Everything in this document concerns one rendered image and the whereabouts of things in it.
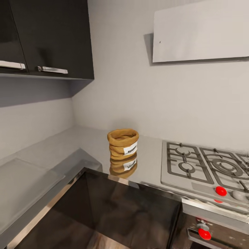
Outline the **popcorn bag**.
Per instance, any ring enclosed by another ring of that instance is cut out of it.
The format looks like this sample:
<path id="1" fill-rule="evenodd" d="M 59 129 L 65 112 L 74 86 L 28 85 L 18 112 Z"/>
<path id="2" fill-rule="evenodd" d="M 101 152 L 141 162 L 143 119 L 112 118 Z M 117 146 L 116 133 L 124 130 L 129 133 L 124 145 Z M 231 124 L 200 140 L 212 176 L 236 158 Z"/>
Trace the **popcorn bag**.
<path id="1" fill-rule="evenodd" d="M 123 160 L 133 156 L 137 151 L 139 133 L 133 129 L 117 129 L 108 133 L 111 159 Z"/>

